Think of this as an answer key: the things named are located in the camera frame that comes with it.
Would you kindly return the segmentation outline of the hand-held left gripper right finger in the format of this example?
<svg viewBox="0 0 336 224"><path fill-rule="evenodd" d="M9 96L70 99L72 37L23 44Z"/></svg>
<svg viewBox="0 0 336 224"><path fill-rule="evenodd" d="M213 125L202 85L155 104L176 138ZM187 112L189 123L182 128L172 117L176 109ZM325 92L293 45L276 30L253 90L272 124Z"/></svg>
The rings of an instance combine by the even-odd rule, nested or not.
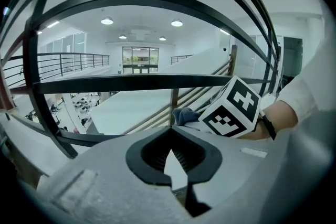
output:
<svg viewBox="0 0 336 224"><path fill-rule="evenodd" d="M225 138L186 127L174 130L221 152L213 177L194 184L193 217L174 224L278 224L302 203L302 132L284 130L274 141Z"/></svg>

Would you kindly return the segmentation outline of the white shelving unit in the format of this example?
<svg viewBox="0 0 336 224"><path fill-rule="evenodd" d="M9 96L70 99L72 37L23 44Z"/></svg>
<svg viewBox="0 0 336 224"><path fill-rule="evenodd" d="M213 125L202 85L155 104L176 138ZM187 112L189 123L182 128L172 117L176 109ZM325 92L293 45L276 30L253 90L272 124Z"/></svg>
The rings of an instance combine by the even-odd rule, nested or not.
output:
<svg viewBox="0 0 336 224"><path fill-rule="evenodd" d="M90 95L85 93L71 93L70 97L78 117L81 120L81 124L85 126L91 118L90 110L92 107L92 102Z"/></svg>

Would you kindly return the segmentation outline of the glass entrance doors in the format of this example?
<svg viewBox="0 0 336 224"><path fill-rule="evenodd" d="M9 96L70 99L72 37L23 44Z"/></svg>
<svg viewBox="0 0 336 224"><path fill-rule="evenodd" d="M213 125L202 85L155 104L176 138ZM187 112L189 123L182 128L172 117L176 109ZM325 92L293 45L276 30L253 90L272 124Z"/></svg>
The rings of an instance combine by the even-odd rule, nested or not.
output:
<svg viewBox="0 0 336 224"><path fill-rule="evenodd" d="M122 47L122 67L125 74L157 73L159 48Z"/></svg>

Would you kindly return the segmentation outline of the white ceiling air conditioner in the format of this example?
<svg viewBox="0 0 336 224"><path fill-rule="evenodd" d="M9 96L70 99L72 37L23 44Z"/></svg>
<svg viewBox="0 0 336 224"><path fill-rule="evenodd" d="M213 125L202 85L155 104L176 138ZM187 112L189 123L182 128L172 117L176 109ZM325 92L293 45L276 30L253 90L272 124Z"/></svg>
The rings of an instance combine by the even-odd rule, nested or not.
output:
<svg viewBox="0 0 336 224"><path fill-rule="evenodd" d="M145 41L146 37L151 36L151 31L143 29L132 29L130 35L134 36L135 40L137 41Z"/></svg>

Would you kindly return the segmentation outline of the dark blue cloth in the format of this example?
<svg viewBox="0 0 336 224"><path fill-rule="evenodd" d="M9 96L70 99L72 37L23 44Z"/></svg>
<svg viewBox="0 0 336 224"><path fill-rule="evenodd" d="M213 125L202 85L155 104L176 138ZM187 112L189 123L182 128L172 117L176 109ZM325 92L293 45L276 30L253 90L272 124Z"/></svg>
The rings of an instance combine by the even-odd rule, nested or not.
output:
<svg viewBox="0 0 336 224"><path fill-rule="evenodd" d="M172 114L177 126L184 126L186 123L196 122L201 116L200 113L193 111L190 108L175 108Z"/></svg>

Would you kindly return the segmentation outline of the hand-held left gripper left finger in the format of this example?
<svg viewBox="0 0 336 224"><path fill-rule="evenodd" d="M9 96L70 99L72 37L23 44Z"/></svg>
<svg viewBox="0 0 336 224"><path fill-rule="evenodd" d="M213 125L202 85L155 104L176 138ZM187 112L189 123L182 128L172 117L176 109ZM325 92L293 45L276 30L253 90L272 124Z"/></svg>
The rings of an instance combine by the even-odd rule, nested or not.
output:
<svg viewBox="0 0 336 224"><path fill-rule="evenodd" d="M37 197L60 224L183 224L191 215L167 186L148 185L128 168L125 156L141 131L101 142L64 165Z"/></svg>

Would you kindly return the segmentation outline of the person's right forearm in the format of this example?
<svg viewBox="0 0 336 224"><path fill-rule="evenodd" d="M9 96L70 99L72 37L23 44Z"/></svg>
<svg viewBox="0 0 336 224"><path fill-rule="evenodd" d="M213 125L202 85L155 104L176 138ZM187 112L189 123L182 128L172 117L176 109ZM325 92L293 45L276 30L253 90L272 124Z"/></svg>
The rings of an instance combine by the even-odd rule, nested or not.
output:
<svg viewBox="0 0 336 224"><path fill-rule="evenodd" d="M317 111L336 110L336 36L326 37L301 72L263 112L272 127L259 120L255 130L240 137L263 140L293 128Z"/></svg>

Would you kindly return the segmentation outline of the dark wooden railing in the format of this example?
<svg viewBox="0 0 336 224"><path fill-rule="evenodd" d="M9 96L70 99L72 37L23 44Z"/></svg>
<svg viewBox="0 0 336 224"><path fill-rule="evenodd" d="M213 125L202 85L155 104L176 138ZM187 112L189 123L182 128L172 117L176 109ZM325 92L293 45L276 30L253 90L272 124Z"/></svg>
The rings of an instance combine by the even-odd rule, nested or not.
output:
<svg viewBox="0 0 336 224"><path fill-rule="evenodd" d="M215 9L196 0L66 0L48 11L44 11L47 0L26 0L32 5L32 15L26 21L24 31L17 37L7 54L0 61L0 110L10 114L14 110L12 94L30 96L34 110L39 116L40 126L36 130L49 137L68 157L75 158L74 145L92 146L101 139L86 135L83 139L58 129L46 104L45 95L71 92L108 92L162 90L223 86L228 76L144 74L113 75L42 82L38 73L37 33L71 15L112 5L141 5L170 9L208 22L224 30L253 50L266 64L262 79L247 78L248 84L261 84L260 93L272 92L276 86L279 47L273 24L262 0L234 0L253 20L268 45L264 53L257 44L232 20ZM14 7L18 0L11 0Z"/></svg>

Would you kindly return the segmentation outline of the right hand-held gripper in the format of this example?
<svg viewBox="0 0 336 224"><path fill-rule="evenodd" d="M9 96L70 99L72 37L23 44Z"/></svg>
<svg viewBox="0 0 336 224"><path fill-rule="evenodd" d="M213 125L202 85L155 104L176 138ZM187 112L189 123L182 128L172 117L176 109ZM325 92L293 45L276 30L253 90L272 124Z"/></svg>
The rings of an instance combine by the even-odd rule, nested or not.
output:
<svg viewBox="0 0 336 224"><path fill-rule="evenodd" d="M251 132L257 122L261 97L238 76L232 77L221 95L202 113L199 122L180 129L193 135L237 138Z"/></svg>

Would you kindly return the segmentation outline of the black metal balcony railing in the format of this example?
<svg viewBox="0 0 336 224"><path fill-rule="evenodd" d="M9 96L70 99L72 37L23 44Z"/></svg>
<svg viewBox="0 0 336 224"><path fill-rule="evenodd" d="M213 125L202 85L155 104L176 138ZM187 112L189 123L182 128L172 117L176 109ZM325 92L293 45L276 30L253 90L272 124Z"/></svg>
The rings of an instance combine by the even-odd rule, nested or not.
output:
<svg viewBox="0 0 336 224"><path fill-rule="evenodd" d="M110 56L102 54L85 54L71 52L40 53L37 66L41 81L59 78L71 73L108 67ZM7 85L18 87L25 84L23 56L13 56L3 66Z"/></svg>
<svg viewBox="0 0 336 224"><path fill-rule="evenodd" d="M193 55L172 56L171 57L171 64L173 65L173 64L178 63L178 62L180 62L180 61L182 61L184 59L187 59L187 58L189 58L191 56L193 56Z"/></svg>

